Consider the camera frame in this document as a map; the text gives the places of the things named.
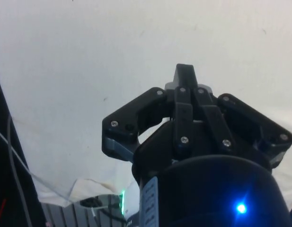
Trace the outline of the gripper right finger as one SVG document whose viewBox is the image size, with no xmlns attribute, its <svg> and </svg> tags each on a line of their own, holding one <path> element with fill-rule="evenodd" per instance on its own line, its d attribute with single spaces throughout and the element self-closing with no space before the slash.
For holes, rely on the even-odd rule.
<svg viewBox="0 0 292 227">
<path fill-rule="evenodd" d="M 194 115 L 223 153 L 264 156 L 271 168 L 281 163 L 292 145 L 292 133 L 231 94 L 215 97 L 198 85 L 192 65 L 185 66 L 185 86 L 191 90 Z"/>
</svg>

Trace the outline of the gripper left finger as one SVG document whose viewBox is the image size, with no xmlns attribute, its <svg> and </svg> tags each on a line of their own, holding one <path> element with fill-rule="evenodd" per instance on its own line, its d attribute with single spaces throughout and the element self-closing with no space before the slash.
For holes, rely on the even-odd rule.
<svg viewBox="0 0 292 227">
<path fill-rule="evenodd" d="M 122 161 L 133 161 L 140 146 L 138 137 L 158 125 L 163 118 L 174 118 L 176 89 L 193 87 L 193 66 L 177 64 L 173 81 L 165 89 L 153 87 L 122 106 L 102 121 L 102 151 Z"/>
</svg>

